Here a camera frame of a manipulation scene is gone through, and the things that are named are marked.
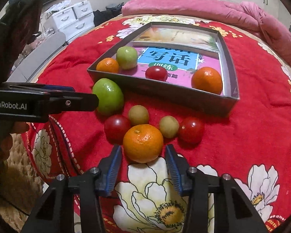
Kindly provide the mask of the left hand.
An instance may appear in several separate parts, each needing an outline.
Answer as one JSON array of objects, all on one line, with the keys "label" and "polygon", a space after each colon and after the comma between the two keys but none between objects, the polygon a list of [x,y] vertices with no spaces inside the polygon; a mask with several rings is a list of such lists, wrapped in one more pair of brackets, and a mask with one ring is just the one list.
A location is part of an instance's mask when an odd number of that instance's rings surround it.
[{"label": "left hand", "polygon": [[12,134],[22,134],[29,130],[25,122],[0,120],[0,166],[8,159],[13,146]]}]

